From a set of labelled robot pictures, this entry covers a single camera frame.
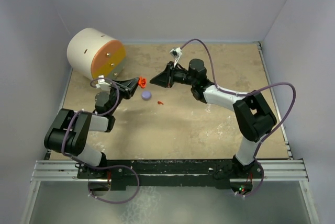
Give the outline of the orange earbud charging case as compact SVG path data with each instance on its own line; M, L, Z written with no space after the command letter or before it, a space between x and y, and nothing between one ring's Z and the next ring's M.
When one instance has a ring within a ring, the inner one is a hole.
M139 81L138 81L138 85L141 87L141 88L145 88L146 87L146 84L147 84L147 79L140 76L139 77Z

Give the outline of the purple earbud charging case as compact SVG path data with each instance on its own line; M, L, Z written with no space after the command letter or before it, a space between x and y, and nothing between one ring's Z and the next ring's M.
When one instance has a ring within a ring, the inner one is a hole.
M142 97L143 100L148 101L148 100L151 99L152 94L151 94L150 91L143 91L142 94L141 94L141 97Z

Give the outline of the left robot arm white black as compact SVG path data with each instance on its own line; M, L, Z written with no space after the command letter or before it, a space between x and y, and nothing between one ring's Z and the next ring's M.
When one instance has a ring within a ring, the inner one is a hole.
M104 177L108 171L106 155L87 143L88 133L112 131L114 112L122 100L133 97L139 81L138 77L115 81L102 75L91 80L91 87L102 90L95 96L94 111L60 109L46 133L44 146L88 166L96 178Z

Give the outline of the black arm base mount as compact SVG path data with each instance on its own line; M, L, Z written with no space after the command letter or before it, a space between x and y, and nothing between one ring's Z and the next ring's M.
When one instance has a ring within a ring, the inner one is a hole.
M112 191L128 186L214 187L243 193L252 190L252 181L264 178L255 161L242 166L233 159L144 159L108 160L106 169L76 164L79 179L105 182Z

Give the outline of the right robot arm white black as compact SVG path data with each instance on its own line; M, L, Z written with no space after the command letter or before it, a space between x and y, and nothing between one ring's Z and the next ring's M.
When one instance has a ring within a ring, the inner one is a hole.
M242 141L234 159L233 173L246 177L251 172L256 150L277 124L277 119L261 93L247 95L216 87L207 77L201 59L192 59L188 69L170 61L163 72L150 80L150 84L171 88L174 83L189 85L193 97L205 104L213 104L234 112Z

